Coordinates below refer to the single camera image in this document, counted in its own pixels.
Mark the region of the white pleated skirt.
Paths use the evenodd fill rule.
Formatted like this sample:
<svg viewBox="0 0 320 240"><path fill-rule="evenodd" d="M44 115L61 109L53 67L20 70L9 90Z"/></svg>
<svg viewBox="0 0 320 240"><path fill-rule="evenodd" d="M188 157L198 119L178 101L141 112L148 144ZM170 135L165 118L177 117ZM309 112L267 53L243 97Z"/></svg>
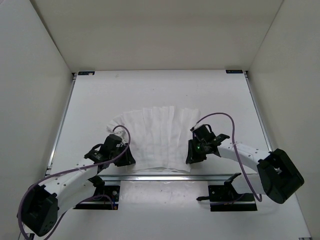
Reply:
<svg viewBox="0 0 320 240"><path fill-rule="evenodd" d="M186 164L190 129L199 120L199 109L175 106L147 107L123 112L106 126L108 133L123 129L126 142L136 163L128 166L129 173L178 172L191 170Z"/></svg>

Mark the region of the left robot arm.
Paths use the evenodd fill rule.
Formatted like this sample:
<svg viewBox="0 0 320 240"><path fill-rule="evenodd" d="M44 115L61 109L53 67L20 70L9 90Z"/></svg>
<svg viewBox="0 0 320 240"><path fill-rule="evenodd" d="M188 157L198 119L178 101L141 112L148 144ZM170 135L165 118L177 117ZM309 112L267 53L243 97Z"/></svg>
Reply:
<svg viewBox="0 0 320 240"><path fill-rule="evenodd" d="M110 134L86 153L75 168L65 170L32 185L18 208L18 222L34 234L43 237L55 228L69 209L83 200L99 199L104 195L104 181L99 173L114 164L117 167L135 164L130 144Z"/></svg>

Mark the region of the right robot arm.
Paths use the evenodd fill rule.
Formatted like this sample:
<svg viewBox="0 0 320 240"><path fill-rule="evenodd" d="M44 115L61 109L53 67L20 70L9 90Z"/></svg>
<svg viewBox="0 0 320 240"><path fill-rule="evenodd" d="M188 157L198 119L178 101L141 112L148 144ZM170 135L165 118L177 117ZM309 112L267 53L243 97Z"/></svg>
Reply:
<svg viewBox="0 0 320 240"><path fill-rule="evenodd" d="M234 141L225 134L215 135L208 124L191 128L188 141L187 164L203 162L208 155L237 162L241 172L224 182L224 195L236 200L244 194L268 196L277 204L283 204L305 180L288 154L277 148L274 151L259 150Z"/></svg>

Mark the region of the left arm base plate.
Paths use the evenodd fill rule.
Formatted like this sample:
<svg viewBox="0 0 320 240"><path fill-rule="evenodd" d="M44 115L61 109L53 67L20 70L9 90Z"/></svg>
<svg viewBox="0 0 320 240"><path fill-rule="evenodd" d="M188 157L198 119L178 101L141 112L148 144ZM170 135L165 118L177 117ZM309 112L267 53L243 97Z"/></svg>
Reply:
<svg viewBox="0 0 320 240"><path fill-rule="evenodd" d="M92 177L90 181L95 187L92 197L77 204L75 210L111 210L119 209L120 185L107 185L99 176Z"/></svg>

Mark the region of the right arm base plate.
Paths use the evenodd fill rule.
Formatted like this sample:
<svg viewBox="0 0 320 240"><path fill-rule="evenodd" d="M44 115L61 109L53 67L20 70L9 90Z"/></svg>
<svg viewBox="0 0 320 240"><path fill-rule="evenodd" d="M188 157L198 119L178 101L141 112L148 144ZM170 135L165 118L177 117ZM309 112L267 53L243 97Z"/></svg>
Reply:
<svg viewBox="0 0 320 240"><path fill-rule="evenodd" d="M198 202L209 201L211 212L254 212L257 205L252 193L237 193L232 186L233 181L241 176L235 173L223 184L208 185L208 196L199 196Z"/></svg>

